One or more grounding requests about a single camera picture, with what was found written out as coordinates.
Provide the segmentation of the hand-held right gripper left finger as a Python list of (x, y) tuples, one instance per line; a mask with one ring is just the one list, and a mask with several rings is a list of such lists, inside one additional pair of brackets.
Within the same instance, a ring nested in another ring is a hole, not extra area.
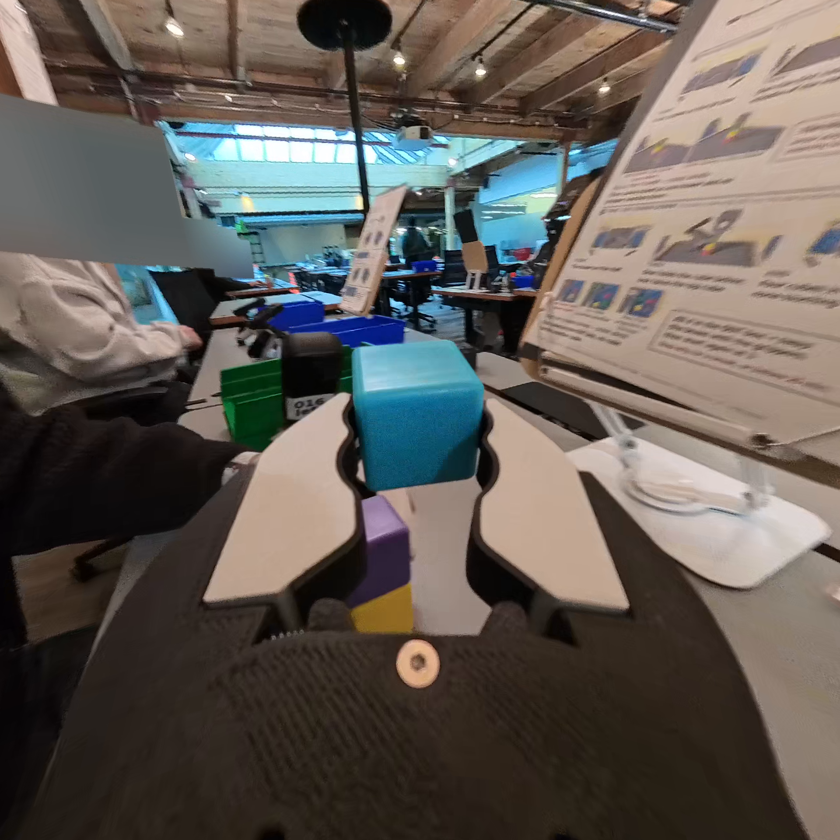
[(258, 459), (203, 595), (206, 608), (269, 609), (305, 624), (365, 576), (359, 459), (349, 393), (293, 424)]

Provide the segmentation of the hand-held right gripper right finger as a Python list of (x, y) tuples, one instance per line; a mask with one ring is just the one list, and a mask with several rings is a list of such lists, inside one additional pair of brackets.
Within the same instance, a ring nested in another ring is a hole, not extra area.
[(483, 603), (519, 605), (539, 633), (567, 612), (630, 616), (579, 470), (496, 398), (485, 402), (476, 479), (467, 582)]

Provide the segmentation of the green plastic bin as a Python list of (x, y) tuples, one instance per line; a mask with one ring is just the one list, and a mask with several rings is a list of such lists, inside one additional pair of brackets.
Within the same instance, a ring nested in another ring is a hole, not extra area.
[[(339, 390), (352, 392), (352, 354), (343, 347), (343, 370)], [(268, 444), (288, 426), (282, 394), (280, 358), (228, 367), (220, 371), (220, 399), (231, 440), (257, 450)]]

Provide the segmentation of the purple cube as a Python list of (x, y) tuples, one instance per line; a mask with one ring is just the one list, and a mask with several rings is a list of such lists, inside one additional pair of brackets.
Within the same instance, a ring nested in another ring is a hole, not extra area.
[(346, 599), (355, 608), (396, 591), (411, 580), (410, 531), (386, 498), (362, 500), (366, 572)]

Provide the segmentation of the light blue cube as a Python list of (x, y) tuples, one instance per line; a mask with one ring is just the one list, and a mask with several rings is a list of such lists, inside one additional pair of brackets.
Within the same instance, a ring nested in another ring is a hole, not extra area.
[(475, 476), (485, 388), (455, 343), (364, 346), (352, 355), (353, 411), (373, 491)]

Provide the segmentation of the yellow cube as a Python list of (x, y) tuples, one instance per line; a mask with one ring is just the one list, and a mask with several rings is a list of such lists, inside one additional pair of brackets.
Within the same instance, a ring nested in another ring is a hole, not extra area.
[(350, 615), (362, 634), (410, 634), (414, 630), (411, 583), (351, 608)]

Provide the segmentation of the person's left forearm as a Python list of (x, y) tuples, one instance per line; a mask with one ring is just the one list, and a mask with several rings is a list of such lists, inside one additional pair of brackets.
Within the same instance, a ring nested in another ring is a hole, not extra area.
[(2, 557), (179, 528), (245, 451), (174, 423), (95, 421), (74, 407), (30, 416), (3, 387)]

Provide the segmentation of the background work desk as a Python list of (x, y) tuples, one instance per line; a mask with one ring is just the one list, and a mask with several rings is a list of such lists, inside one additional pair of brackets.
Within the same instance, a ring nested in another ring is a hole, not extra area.
[(478, 331), (474, 314), (493, 313), (500, 321), (502, 352), (517, 355), (522, 332), (529, 320), (533, 303), (539, 292), (518, 288), (514, 291), (469, 290), (462, 287), (433, 287), (432, 292), (443, 298), (444, 303), (464, 312), (465, 340), (478, 347)]

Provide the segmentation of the grey desk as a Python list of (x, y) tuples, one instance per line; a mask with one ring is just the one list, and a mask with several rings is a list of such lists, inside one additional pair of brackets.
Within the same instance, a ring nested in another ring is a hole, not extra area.
[[(208, 341), (190, 402), (197, 410), (181, 424), (211, 439), (226, 439), (217, 399), (220, 371), (245, 364), (233, 329)], [(476, 372), (496, 399), (528, 379), (510, 360), (478, 353)], [(413, 605), (415, 629), (433, 635), (475, 634), (489, 608), (473, 595), (463, 569), (474, 479), (414, 488)], [(136, 539), (122, 565), (97, 641), (125, 596), (173, 532)], [(838, 565), (811, 552), (760, 588), (726, 590), (686, 572), (716, 618), (749, 679), (769, 728), (792, 800), (811, 838), (838, 838), (838, 604), (826, 592)]]

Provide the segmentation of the blue plastic bin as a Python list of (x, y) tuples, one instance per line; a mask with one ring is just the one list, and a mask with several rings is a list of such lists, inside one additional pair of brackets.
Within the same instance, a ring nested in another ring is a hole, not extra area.
[(385, 316), (328, 318), (325, 305), (301, 296), (290, 296), (278, 313), (268, 318), (268, 327), (288, 334), (329, 333), (352, 349), (363, 345), (404, 342), (403, 321)]

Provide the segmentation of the background instruction board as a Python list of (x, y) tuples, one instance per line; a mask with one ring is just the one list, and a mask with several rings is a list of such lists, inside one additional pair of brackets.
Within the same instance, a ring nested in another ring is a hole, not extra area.
[(340, 309), (343, 313), (357, 317), (371, 313), (407, 189), (406, 184), (395, 186), (378, 195), (370, 206), (342, 286)]

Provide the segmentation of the small background document stand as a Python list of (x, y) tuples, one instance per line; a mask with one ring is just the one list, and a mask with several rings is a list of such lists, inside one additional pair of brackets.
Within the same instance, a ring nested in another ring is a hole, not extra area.
[(454, 222), (461, 242), (460, 250), (466, 272), (466, 288), (469, 291), (488, 288), (500, 273), (495, 247), (485, 246), (480, 241), (476, 221), (469, 208), (457, 211)]

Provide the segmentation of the black pole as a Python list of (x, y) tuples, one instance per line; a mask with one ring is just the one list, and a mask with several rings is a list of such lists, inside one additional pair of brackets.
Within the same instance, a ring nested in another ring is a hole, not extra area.
[(379, 46), (392, 31), (392, 12), (383, 1), (307, 1), (297, 12), (297, 26), (310, 45), (340, 54), (350, 106), (362, 212), (370, 209), (364, 132), (355, 53)]

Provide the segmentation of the ceiling projector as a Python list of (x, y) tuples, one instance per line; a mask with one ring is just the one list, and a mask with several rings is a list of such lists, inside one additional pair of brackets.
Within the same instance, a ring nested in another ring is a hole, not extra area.
[(395, 151), (419, 152), (435, 144), (433, 128), (410, 112), (397, 113), (394, 128), (392, 147)]

